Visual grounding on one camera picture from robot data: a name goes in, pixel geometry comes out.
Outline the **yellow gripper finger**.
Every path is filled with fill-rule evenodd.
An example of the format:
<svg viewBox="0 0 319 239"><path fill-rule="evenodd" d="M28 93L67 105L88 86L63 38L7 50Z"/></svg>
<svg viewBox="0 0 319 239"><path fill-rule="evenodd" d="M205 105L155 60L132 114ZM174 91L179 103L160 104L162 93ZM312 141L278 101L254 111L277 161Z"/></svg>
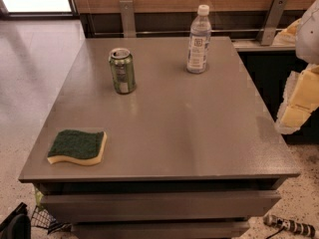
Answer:
<svg viewBox="0 0 319 239"><path fill-rule="evenodd" d="M287 28L280 31L274 38L274 45L294 45L297 28L301 19L298 19L291 23Z"/></svg>
<svg viewBox="0 0 319 239"><path fill-rule="evenodd" d="M282 134L299 130L319 108L319 65L309 64L287 78L275 127Z"/></svg>

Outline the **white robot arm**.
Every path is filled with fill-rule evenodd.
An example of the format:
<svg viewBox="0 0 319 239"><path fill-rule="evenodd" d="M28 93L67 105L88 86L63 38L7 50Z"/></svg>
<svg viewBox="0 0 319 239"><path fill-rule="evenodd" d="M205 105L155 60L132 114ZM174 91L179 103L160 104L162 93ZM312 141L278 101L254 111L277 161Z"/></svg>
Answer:
<svg viewBox="0 0 319 239"><path fill-rule="evenodd" d="M301 73L290 73L277 112L276 129L291 134L319 108L319 0L300 19L279 32L274 42L294 45L296 57L307 63Z"/></svg>

